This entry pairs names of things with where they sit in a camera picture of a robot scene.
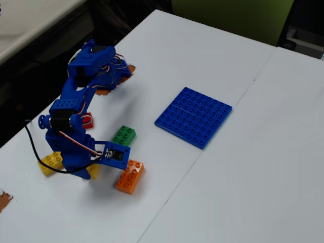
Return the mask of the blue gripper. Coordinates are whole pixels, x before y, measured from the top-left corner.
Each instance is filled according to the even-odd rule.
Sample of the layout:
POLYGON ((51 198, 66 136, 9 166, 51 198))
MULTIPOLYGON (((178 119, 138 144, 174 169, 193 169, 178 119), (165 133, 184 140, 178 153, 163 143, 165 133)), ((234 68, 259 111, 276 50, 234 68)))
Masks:
POLYGON ((84 128, 62 133, 49 128, 46 132, 46 141, 53 151, 61 152, 67 172, 86 180, 90 179, 87 167, 98 161, 102 152, 95 150, 95 140, 84 128))

